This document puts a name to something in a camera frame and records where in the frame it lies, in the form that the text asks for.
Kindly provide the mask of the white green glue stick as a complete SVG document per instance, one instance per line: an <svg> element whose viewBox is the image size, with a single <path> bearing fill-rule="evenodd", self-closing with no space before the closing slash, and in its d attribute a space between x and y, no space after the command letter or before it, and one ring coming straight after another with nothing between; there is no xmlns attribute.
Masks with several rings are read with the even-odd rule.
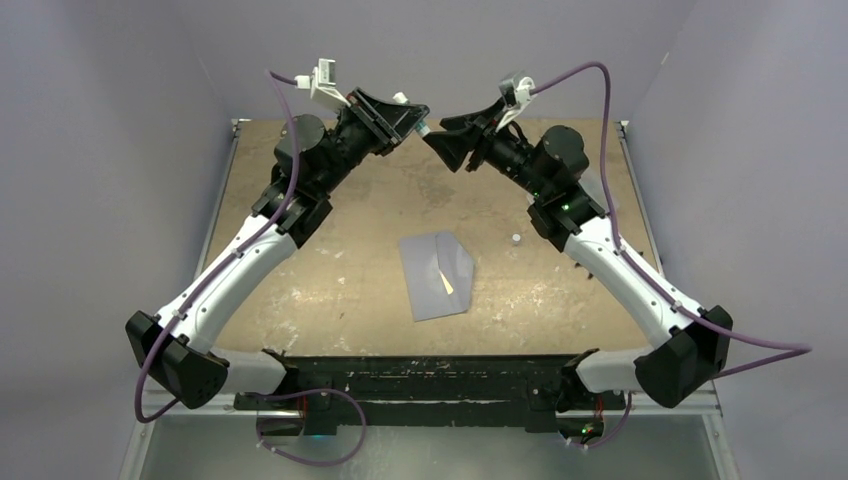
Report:
<svg viewBox="0 0 848 480"><path fill-rule="evenodd" d="M399 104L410 104L409 98L403 92L396 92L393 95L393 100ZM426 119L422 118L415 126L415 132L419 137L425 138L430 133L430 128L426 123Z"/></svg>

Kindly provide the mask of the grey envelope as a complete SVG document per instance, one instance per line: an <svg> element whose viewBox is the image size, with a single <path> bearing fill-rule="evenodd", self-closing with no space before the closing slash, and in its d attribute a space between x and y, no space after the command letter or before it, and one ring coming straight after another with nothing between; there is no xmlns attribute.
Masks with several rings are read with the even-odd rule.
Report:
<svg viewBox="0 0 848 480"><path fill-rule="evenodd" d="M415 322L462 314L470 309L475 262L452 232L404 237L398 246ZM455 289L452 295L446 294L440 270Z"/></svg>

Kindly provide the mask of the cream letter paper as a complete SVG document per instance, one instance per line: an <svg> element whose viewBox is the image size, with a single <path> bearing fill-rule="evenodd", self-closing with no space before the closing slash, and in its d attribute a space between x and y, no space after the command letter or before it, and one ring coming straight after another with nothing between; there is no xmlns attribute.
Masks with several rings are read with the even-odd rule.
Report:
<svg viewBox="0 0 848 480"><path fill-rule="evenodd" d="M444 289L446 291L446 294L452 295L454 293L455 289L454 289L450 279L445 275L445 273L442 270L439 271L439 274L440 274L440 278L441 278L441 281L443 283Z"/></svg>

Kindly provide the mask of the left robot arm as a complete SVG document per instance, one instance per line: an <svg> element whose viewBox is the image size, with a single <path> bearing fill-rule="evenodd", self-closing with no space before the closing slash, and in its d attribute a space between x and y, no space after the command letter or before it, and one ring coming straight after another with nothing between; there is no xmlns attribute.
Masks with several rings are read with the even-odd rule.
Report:
<svg viewBox="0 0 848 480"><path fill-rule="evenodd" d="M233 314L257 286L296 253L332 210L332 192L370 155L386 156L425 124L430 109L402 94L380 100L360 88L341 97L336 123L288 114L274 149L271 181L234 238L192 283L155 313L135 312L125 331L144 384L155 380L173 404L196 409L224 391L259 393L272 408L297 399L298 382L279 353L214 352Z"/></svg>

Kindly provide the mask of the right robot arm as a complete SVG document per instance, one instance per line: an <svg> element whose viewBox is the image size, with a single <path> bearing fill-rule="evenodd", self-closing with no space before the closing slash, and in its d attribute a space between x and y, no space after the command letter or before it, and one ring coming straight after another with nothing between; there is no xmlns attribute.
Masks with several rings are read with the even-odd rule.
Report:
<svg viewBox="0 0 848 480"><path fill-rule="evenodd" d="M503 125L505 117L496 102L441 120L440 130L423 139L451 171L487 163L529 193L539 236L599 280L649 342L642 350L591 349L570 361L562 405L584 407L600 393L639 391L677 407L724 368L731 315L678 291L615 233L611 212L580 184L589 159L577 130L555 125L531 143L515 123Z"/></svg>

